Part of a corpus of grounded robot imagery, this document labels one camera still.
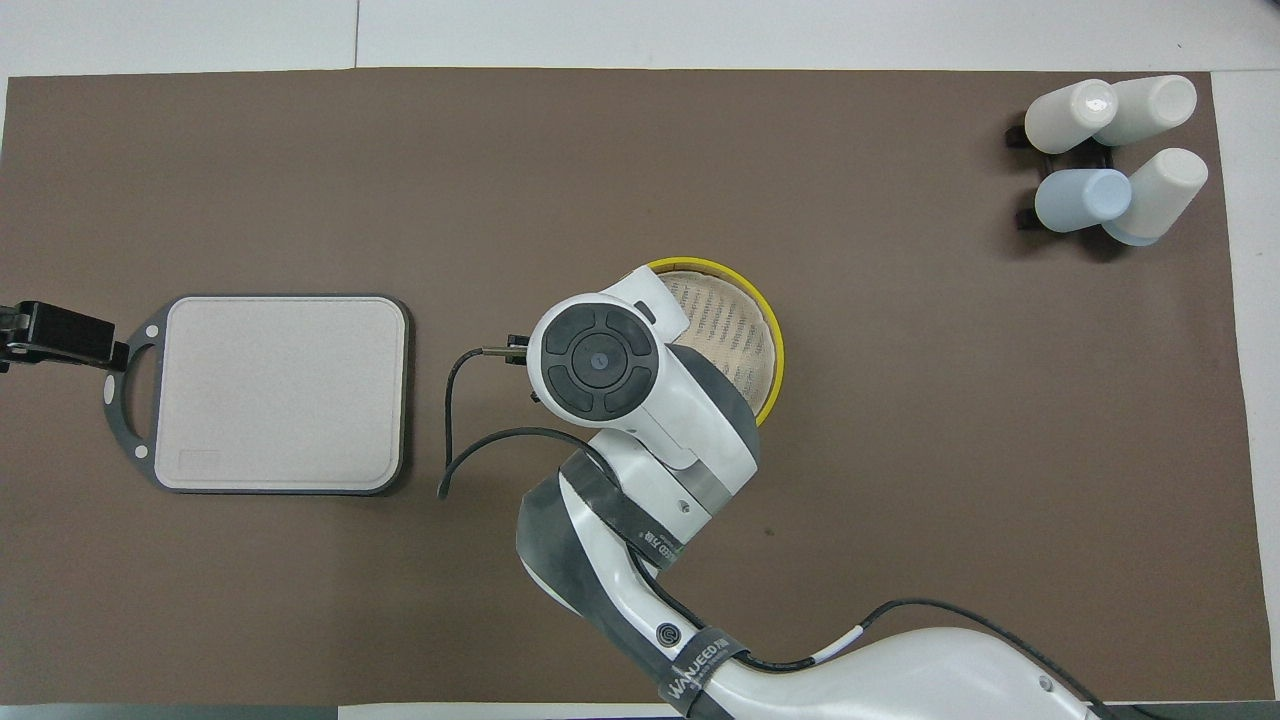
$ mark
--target black band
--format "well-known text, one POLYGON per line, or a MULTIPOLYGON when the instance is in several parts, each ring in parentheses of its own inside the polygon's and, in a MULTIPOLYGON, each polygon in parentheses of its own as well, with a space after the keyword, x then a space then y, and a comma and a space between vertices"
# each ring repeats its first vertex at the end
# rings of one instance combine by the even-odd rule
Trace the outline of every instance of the black band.
MULTIPOLYGON (((516 523, 520 559, 535 578, 600 630, 658 687, 671 671, 671 659, 658 646, 653 633, 637 630, 631 619, 613 605, 600 578, 604 573, 591 565, 564 506, 564 496, 571 491, 563 484, 563 477, 556 471, 525 495, 520 503, 520 520, 516 523)), ((639 562, 640 556, 634 557, 639 562)), ((643 569, 636 571, 648 574, 643 569)), ((707 693, 699 696, 690 717, 733 720, 707 693)))
POLYGON ((659 570, 671 568, 685 551, 685 543, 609 482, 582 451, 561 465, 561 475, 609 529, 659 570))
POLYGON ((669 674, 659 680, 658 694, 672 707, 689 717, 694 702, 703 694, 707 680, 721 665, 746 650, 742 643, 719 628, 703 628, 689 638, 676 659, 669 674))

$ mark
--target black circular button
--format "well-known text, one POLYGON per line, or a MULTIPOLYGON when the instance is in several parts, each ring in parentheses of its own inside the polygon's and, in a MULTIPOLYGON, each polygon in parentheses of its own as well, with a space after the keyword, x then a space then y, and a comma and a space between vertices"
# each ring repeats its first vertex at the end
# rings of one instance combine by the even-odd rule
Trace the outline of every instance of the black circular button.
POLYGON ((593 333, 573 347, 573 374, 589 387, 609 387, 626 370, 627 351, 612 334, 593 333))
POLYGON ((552 355, 564 355, 573 338, 595 325, 595 309, 591 305, 573 305, 561 313, 543 333, 543 347, 552 355))
POLYGON ((680 642, 680 628, 671 623, 658 625, 658 644, 662 647, 675 647, 680 642))

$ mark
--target light blue cup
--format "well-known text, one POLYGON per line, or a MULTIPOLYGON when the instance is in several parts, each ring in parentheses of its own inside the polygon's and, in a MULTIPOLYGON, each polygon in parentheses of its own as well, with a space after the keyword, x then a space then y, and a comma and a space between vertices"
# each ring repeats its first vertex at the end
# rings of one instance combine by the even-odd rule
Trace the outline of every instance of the light blue cup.
POLYGON ((1059 170, 1036 190, 1036 215, 1053 232, 1073 232, 1119 218, 1132 201, 1133 187, 1120 170, 1059 170))

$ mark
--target yellow bowl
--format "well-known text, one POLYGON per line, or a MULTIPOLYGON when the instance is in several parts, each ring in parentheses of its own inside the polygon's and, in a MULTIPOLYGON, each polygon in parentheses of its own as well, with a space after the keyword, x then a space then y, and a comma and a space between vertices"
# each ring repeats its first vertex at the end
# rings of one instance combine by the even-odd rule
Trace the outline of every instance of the yellow bowl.
POLYGON ((769 325, 769 336, 773 338, 774 347, 773 379, 769 384, 769 395, 765 397, 764 405, 760 406, 760 411, 755 414, 755 424, 760 425, 764 423, 764 419, 773 410, 773 404, 778 398, 778 391, 782 389, 782 369, 786 365, 782 351, 782 328, 778 327, 778 316, 773 314, 773 307, 769 307, 769 302, 764 299, 764 295, 732 268, 703 258, 663 258, 662 260, 649 263, 649 269, 659 275, 673 270, 689 270, 712 275, 737 287, 755 301, 755 305, 760 309, 760 314, 764 316, 765 324, 769 325))

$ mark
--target white cup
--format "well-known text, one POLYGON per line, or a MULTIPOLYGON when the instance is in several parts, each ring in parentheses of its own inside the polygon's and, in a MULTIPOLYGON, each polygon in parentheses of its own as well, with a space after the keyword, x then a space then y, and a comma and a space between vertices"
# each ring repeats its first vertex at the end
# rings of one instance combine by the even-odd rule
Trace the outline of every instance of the white cup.
POLYGON ((1101 79, 1085 79, 1037 97, 1027 108, 1027 140, 1041 152, 1066 152, 1116 115, 1116 94, 1101 79))
POLYGON ((1120 170, 1057 170, 1036 188, 1036 217, 1053 232, 1078 231, 1119 218, 1132 196, 1120 170))
POLYGON ((1169 232, 1207 179, 1208 165, 1199 155, 1181 147, 1161 150, 1129 176, 1129 209, 1102 228, 1125 245, 1151 245, 1169 232))
POLYGON ((1111 86, 1115 119, 1093 136, 1103 145, 1129 145, 1187 122, 1196 110, 1196 86, 1183 76, 1126 79, 1111 86))

